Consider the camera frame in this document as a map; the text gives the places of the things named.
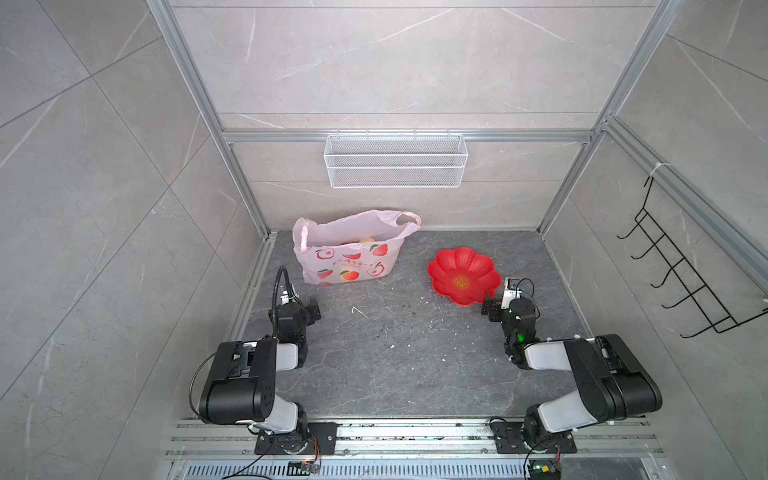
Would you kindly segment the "pink plastic fruit-print bag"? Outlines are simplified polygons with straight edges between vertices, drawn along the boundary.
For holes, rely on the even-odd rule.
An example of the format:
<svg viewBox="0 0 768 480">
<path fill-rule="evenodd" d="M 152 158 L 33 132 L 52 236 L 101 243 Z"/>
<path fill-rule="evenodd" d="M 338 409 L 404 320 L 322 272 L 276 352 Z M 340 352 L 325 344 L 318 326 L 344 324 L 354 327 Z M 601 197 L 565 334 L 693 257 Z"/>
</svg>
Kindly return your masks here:
<svg viewBox="0 0 768 480">
<path fill-rule="evenodd" d="M 418 215 L 396 210 L 369 210 L 323 224 L 301 218 L 292 229 L 293 251 L 308 284 L 383 278 L 393 270 L 406 238 L 421 225 Z M 369 236 L 376 241 L 359 243 Z"/>
</svg>

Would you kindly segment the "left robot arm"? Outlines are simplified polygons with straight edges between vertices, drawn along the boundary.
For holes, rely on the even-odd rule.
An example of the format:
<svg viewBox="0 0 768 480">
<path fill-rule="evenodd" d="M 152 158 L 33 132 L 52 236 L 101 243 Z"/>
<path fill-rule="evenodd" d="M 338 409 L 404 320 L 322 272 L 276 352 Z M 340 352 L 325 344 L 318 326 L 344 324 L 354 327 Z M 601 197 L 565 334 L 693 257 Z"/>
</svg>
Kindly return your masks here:
<svg viewBox="0 0 768 480">
<path fill-rule="evenodd" d="M 307 329 L 321 319 L 315 299 L 303 302 L 287 267 L 279 267 L 268 317 L 272 332 L 252 341 L 219 344 L 196 369 L 187 400 L 207 424 L 244 425 L 283 443 L 309 441 L 306 412 L 277 393 L 276 377 L 304 366 Z"/>
</svg>

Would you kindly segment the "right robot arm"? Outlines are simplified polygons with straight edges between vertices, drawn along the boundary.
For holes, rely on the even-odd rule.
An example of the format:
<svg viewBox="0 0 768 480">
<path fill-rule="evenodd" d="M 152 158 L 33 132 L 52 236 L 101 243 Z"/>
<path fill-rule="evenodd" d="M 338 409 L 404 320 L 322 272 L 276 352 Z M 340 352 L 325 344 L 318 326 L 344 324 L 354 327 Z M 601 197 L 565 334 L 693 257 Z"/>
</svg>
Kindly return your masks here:
<svg viewBox="0 0 768 480">
<path fill-rule="evenodd" d="M 521 434 L 532 450 L 548 449 L 574 429 L 661 409 L 661 390 L 621 337 L 543 341 L 538 309 L 526 297 L 488 297 L 481 313 L 501 325 L 505 353 L 519 369 L 569 372 L 575 382 L 574 391 L 527 409 Z"/>
</svg>

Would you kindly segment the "red flower-shaped plate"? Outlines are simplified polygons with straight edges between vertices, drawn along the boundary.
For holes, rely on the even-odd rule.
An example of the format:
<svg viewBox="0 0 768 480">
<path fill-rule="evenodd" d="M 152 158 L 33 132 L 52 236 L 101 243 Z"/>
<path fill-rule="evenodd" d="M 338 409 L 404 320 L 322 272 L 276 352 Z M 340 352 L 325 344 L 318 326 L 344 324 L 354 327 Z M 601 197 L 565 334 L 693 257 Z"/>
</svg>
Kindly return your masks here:
<svg viewBox="0 0 768 480">
<path fill-rule="evenodd" d="M 427 273 L 434 291 L 459 306 L 482 303 L 502 285 L 493 260 L 468 247 L 439 251 Z"/>
</svg>

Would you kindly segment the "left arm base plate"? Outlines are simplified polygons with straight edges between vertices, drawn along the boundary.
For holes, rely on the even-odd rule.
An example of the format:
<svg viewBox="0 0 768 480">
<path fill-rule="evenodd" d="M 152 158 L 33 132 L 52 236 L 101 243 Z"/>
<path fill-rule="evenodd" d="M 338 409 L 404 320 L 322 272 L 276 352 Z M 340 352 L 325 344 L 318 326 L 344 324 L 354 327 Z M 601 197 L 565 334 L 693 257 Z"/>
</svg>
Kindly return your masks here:
<svg viewBox="0 0 768 480">
<path fill-rule="evenodd" d="M 339 424 L 335 422 L 309 422 L 299 425 L 294 432 L 268 434 L 260 430 L 257 434 L 254 453 L 256 455 L 314 455 L 321 456 L 335 452 Z"/>
</svg>

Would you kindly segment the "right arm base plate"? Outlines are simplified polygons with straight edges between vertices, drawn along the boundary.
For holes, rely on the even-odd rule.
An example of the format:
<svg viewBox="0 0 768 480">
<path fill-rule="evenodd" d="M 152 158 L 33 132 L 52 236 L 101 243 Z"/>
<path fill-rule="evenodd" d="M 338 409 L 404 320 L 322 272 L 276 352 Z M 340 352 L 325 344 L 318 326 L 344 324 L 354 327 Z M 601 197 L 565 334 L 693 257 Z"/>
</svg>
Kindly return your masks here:
<svg viewBox="0 0 768 480">
<path fill-rule="evenodd" d="M 577 447 L 569 431 L 549 433 L 535 422 L 492 417 L 488 422 L 499 454 L 574 454 Z"/>
</svg>

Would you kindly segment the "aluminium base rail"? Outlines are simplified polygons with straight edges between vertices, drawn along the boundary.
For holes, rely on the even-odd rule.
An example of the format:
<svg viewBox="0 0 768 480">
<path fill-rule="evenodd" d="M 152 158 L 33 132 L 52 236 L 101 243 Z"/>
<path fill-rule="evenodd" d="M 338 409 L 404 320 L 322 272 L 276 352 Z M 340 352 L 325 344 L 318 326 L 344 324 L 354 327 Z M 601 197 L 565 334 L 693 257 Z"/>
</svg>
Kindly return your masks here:
<svg viewBox="0 0 768 480">
<path fill-rule="evenodd" d="M 517 418 L 332 418 L 289 455 L 243 427 L 182 420 L 154 479 L 672 479 L 648 421 L 610 421 L 530 448 Z"/>
</svg>

